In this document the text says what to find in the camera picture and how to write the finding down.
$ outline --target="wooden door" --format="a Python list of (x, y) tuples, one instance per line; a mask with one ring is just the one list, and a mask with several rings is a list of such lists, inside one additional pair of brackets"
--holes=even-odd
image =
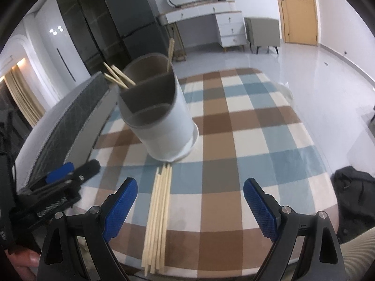
[(315, 0), (279, 0), (285, 42), (318, 44)]

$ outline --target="wooden chopstick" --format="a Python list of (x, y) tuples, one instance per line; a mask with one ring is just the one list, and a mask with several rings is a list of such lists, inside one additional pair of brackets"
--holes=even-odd
[(170, 164), (163, 165), (161, 174), (159, 174), (159, 168), (157, 169), (151, 194), (141, 262), (141, 266), (145, 268), (146, 276), (149, 269), (150, 273), (154, 274), (156, 270), (162, 272), (165, 266), (171, 178), (172, 166)]
[(158, 177), (158, 186), (156, 190), (156, 201), (154, 204), (153, 208), (153, 220), (152, 220), (152, 225), (151, 225), (151, 246), (149, 249), (149, 256), (148, 256), (148, 261), (147, 264), (151, 266), (150, 268), (150, 273), (154, 274), (155, 273), (155, 256), (156, 256), (156, 246), (157, 246), (157, 240), (158, 240), (158, 216), (159, 216), (159, 203), (160, 203), (160, 191), (161, 191), (161, 184), (162, 184), (162, 178), (165, 176), (165, 169), (163, 167), (162, 169), (162, 174)]
[(133, 80), (131, 80), (128, 76), (126, 76), (123, 72), (120, 71), (118, 67), (116, 67), (114, 64), (111, 66), (111, 68), (119, 74), (121, 77), (123, 77), (127, 82), (129, 82), (131, 85), (136, 85)]
[(168, 64), (166, 65), (166, 72), (169, 73), (169, 69), (172, 64), (173, 59), (173, 52), (174, 52), (174, 39), (169, 39), (169, 47), (168, 47)]
[(110, 74), (115, 78), (115, 80), (117, 80), (118, 82), (122, 83), (123, 85), (125, 85), (125, 83), (123, 83), (123, 81), (119, 78), (119, 76), (117, 76), (117, 74), (108, 66), (107, 63), (103, 62), (103, 64), (105, 65), (105, 67), (107, 68), (107, 70), (110, 72)]
[(124, 83), (118, 82), (115, 78), (113, 78), (112, 76), (108, 75), (107, 73), (104, 73), (104, 77), (106, 77), (110, 82), (117, 83), (123, 89), (128, 89), (128, 87)]
[[(152, 214), (151, 214), (152, 210), (151, 209), (154, 207), (153, 204), (155, 203), (156, 181), (158, 179), (158, 176), (159, 176), (159, 167), (156, 169), (155, 178), (154, 178), (154, 185), (152, 187), (150, 210), (149, 210), (149, 215), (148, 215), (148, 218), (147, 218), (147, 224), (149, 224), (149, 222), (152, 219), (152, 217), (151, 217), (152, 216)], [(147, 262), (146, 255), (148, 255), (148, 253), (149, 253), (149, 248), (150, 248), (150, 227), (146, 227), (146, 235), (145, 235), (145, 239), (144, 239), (143, 253), (142, 253), (142, 264), (141, 264), (141, 266), (144, 267), (145, 269), (148, 268), (148, 265), (146, 263)]]
[(158, 241), (157, 241), (157, 250), (156, 250), (156, 269), (159, 270), (161, 267), (161, 249), (162, 249), (162, 236), (163, 236), (163, 221), (165, 219), (165, 200), (166, 200), (166, 194), (168, 190), (168, 176), (169, 176), (169, 171), (170, 171), (170, 165), (167, 165), (166, 167), (166, 172), (165, 172), (165, 177), (163, 178), (162, 186), (162, 194), (160, 195), (161, 197), (161, 217), (160, 217), (160, 224), (159, 224), (159, 236), (158, 236)]
[(164, 218), (163, 218), (163, 229), (161, 236), (161, 259), (160, 259), (160, 268), (159, 271), (164, 271), (165, 266), (165, 246), (166, 246), (166, 228), (168, 226), (169, 218), (169, 200), (171, 196), (171, 182), (172, 182), (172, 165), (169, 165), (168, 171), (168, 182), (166, 184), (166, 195), (165, 195), (165, 204), (164, 204)]

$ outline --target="white cylindrical container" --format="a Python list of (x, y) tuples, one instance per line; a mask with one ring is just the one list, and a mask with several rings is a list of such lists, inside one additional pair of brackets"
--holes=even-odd
[(173, 68), (166, 73), (167, 62), (155, 53), (130, 63), (124, 73), (136, 86), (120, 90), (119, 109), (150, 156), (173, 162), (190, 153), (199, 134)]

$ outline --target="desk drawer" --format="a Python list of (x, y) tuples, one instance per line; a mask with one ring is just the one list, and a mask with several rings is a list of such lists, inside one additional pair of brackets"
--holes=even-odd
[(220, 36), (234, 36), (234, 35), (244, 35), (245, 34), (245, 25), (243, 23), (233, 23), (219, 25)]
[(168, 23), (173, 23), (189, 18), (198, 17), (199, 10), (198, 7), (189, 7), (181, 10), (171, 11), (170, 13), (167, 13), (165, 16)]
[(217, 14), (216, 21), (218, 25), (228, 24), (228, 23), (241, 23), (243, 22), (243, 16), (241, 12)]
[(224, 48), (228, 48), (230, 46), (245, 45), (246, 37), (245, 35), (221, 37), (220, 44)]
[(201, 16), (215, 13), (223, 13), (225, 11), (231, 11), (231, 6), (228, 2), (210, 3), (205, 5), (200, 5), (199, 14)]

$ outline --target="blue gripper pad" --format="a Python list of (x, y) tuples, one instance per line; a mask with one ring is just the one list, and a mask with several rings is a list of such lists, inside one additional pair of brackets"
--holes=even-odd
[(53, 170), (52, 172), (48, 173), (47, 178), (46, 178), (46, 183), (51, 184), (55, 181), (58, 181), (65, 176), (69, 172), (74, 171), (74, 165), (71, 162), (67, 162), (65, 165), (62, 165), (60, 168), (57, 168), (56, 170)]
[(247, 179), (243, 184), (243, 195), (263, 235), (270, 238), (272, 242), (275, 242), (278, 238), (278, 223), (272, 210), (264, 200), (267, 194), (264, 193), (254, 179)]
[(136, 180), (129, 177), (126, 181), (129, 181), (128, 185), (123, 190), (121, 189), (122, 187), (119, 188), (117, 191), (119, 195), (105, 217), (103, 237), (107, 242), (109, 242), (110, 239), (117, 237), (119, 234), (126, 216), (128, 215), (130, 208), (132, 207), (138, 194), (138, 185)]

